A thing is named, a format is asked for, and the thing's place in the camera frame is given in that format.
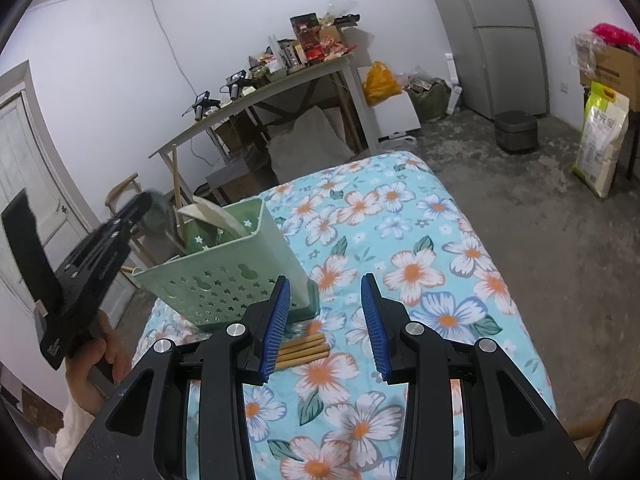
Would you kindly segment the person left hand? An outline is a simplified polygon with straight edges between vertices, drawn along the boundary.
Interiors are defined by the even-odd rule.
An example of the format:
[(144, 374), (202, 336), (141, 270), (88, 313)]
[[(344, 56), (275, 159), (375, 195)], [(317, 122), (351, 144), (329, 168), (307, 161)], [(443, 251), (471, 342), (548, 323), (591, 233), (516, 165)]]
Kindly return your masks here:
[(100, 336), (84, 344), (71, 359), (65, 360), (65, 378), (70, 396), (91, 415), (98, 414), (105, 403), (103, 394), (90, 382), (92, 368), (102, 360), (110, 364), (115, 384), (122, 382), (131, 370), (131, 356), (107, 315), (99, 310), (96, 319)]

